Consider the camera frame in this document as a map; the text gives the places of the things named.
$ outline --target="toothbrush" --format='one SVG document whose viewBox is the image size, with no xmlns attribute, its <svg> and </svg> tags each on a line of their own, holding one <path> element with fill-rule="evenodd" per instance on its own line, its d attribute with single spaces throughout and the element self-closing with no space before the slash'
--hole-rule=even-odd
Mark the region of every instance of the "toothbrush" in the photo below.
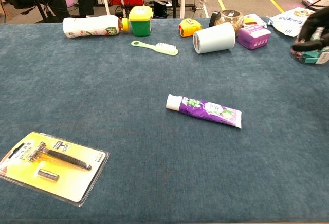
<svg viewBox="0 0 329 224">
<path fill-rule="evenodd" d="M 132 45 L 135 47 L 153 49 L 156 52 L 164 53 L 172 56 L 178 54 L 178 49 L 176 48 L 176 46 L 167 43 L 157 43 L 156 45 L 151 45 L 147 43 L 142 43 L 140 41 L 132 41 Z"/>
</svg>

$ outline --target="toothpaste tube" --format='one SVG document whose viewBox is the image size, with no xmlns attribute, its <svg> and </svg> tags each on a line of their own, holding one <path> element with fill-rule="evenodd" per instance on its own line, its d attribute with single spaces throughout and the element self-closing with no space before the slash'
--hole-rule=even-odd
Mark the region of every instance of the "toothpaste tube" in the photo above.
<svg viewBox="0 0 329 224">
<path fill-rule="evenodd" d="M 212 102 L 168 95 L 166 108 L 197 118 L 228 124 L 241 129 L 241 111 Z"/>
</svg>

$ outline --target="green container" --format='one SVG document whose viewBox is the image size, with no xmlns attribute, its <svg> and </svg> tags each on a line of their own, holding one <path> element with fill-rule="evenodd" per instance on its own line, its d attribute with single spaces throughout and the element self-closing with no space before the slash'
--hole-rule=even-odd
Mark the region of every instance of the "green container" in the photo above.
<svg viewBox="0 0 329 224">
<path fill-rule="evenodd" d="M 148 6 L 133 7 L 129 13 L 134 36 L 148 36 L 151 34 L 153 17 L 152 8 Z"/>
</svg>

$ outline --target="purple box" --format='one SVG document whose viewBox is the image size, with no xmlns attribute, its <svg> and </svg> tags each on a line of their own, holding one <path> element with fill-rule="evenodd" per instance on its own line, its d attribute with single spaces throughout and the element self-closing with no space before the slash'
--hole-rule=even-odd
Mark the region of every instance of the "purple box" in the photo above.
<svg viewBox="0 0 329 224">
<path fill-rule="evenodd" d="M 259 25 L 249 25 L 239 30 L 237 42 L 242 46 L 253 50 L 267 44 L 271 32 Z"/>
</svg>

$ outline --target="black glove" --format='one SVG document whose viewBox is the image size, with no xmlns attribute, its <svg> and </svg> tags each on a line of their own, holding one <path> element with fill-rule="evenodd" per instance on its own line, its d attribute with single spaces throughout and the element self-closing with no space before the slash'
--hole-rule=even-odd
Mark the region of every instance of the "black glove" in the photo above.
<svg viewBox="0 0 329 224">
<path fill-rule="evenodd" d="M 319 40 L 311 41 L 311 36 L 318 27 L 324 27 L 324 31 Z M 298 42 L 292 48 L 297 52 L 312 51 L 329 46 L 329 7 L 313 13 L 305 21 L 299 36 Z"/>
</svg>

